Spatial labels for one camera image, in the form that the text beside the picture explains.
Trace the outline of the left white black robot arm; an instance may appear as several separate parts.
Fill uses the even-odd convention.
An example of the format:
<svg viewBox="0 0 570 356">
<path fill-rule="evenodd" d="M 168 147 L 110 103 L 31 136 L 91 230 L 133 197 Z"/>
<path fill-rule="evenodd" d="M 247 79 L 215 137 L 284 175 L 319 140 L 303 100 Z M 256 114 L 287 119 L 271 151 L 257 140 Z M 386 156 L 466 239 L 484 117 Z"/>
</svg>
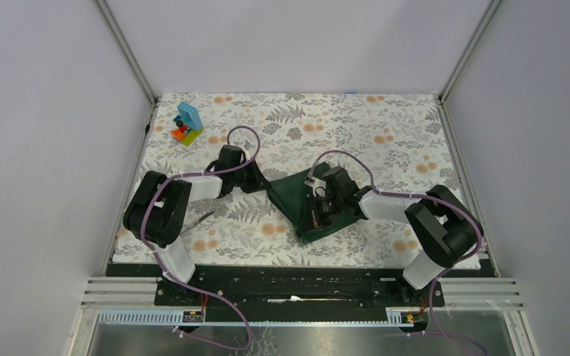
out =
<svg viewBox="0 0 570 356">
<path fill-rule="evenodd" d="M 174 176 L 146 172 L 122 225 L 153 252 L 163 277 L 174 282 L 172 295 L 190 305 L 200 297 L 201 287 L 192 279 L 196 265 L 180 240 L 189 204 L 223 198 L 236 188 L 252 194 L 270 187 L 253 156 L 238 146 L 224 145 L 202 172 Z"/>
</svg>

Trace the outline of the dark green cloth napkin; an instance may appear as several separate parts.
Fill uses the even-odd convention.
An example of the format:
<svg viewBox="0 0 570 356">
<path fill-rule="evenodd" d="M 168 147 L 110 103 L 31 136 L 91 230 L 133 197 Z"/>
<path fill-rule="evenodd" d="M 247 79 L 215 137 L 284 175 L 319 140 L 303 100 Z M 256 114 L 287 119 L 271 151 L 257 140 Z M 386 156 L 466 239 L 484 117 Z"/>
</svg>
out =
<svg viewBox="0 0 570 356">
<path fill-rule="evenodd" d="M 338 214 L 330 218 L 327 227 L 315 228 L 312 215 L 306 211 L 307 195 L 311 195 L 311 187 L 304 184 L 309 168 L 296 174 L 271 181 L 267 196 L 271 203 L 292 223 L 298 241 L 303 244 L 328 237 L 356 223 L 359 218 L 347 214 Z"/>
</svg>

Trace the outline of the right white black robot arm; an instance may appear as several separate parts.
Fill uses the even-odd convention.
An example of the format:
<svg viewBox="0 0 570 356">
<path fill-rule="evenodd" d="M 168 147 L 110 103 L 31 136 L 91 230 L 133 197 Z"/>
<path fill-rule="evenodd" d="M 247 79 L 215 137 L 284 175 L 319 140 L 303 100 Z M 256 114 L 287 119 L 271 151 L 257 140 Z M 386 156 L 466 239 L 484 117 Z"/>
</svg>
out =
<svg viewBox="0 0 570 356">
<path fill-rule="evenodd" d="M 307 174 L 304 182 L 311 188 L 301 223 L 304 233 L 327 230 L 339 217 L 411 226 L 422 250 L 396 285 L 396 296 L 405 305 L 417 304 L 436 277 L 482 245 L 480 222 L 443 185 L 424 194 L 360 188 L 342 167 L 331 168 L 320 178 Z"/>
</svg>

